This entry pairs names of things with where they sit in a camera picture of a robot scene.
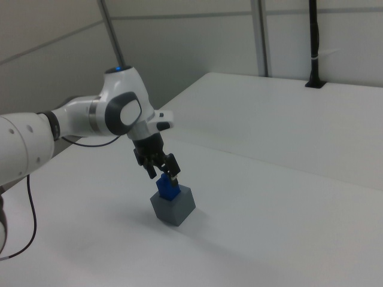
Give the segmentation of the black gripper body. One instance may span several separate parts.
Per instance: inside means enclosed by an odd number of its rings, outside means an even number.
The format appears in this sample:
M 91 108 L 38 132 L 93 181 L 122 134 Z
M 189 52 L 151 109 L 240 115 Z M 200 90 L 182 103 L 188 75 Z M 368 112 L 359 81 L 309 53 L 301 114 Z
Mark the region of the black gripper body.
M 140 166 L 153 164 L 162 166 L 164 164 L 163 139 L 160 133 L 155 133 L 145 139 L 133 141 L 134 154 Z

